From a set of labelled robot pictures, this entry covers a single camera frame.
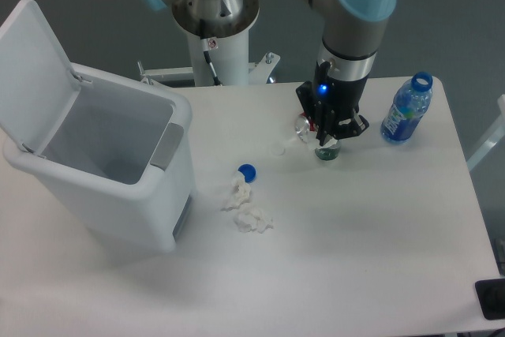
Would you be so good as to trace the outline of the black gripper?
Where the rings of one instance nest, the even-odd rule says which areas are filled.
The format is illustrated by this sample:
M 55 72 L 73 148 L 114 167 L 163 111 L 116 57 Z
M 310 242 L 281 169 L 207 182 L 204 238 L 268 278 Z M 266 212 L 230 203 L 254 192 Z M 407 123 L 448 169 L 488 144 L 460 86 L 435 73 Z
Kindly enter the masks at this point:
M 316 128 L 316 139 L 326 144 L 327 137 L 343 140 L 360 136 L 369 122 L 359 114 L 359 101 L 368 78 L 341 81 L 330 76 L 330 64 L 316 65 L 312 81 L 296 89 L 305 116 Z

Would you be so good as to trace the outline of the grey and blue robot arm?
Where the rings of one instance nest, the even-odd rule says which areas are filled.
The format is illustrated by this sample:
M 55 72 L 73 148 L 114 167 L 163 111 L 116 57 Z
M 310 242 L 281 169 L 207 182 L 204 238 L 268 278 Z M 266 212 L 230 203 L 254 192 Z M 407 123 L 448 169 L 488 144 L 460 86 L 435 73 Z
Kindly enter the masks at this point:
M 361 135 L 359 101 L 397 0 L 303 0 L 324 19 L 313 79 L 297 88 L 305 117 L 326 144 Z M 247 84 L 249 50 L 233 47 L 259 14 L 258 0 L 145 0 L 170 8 L 185 32 L 196 84 Z

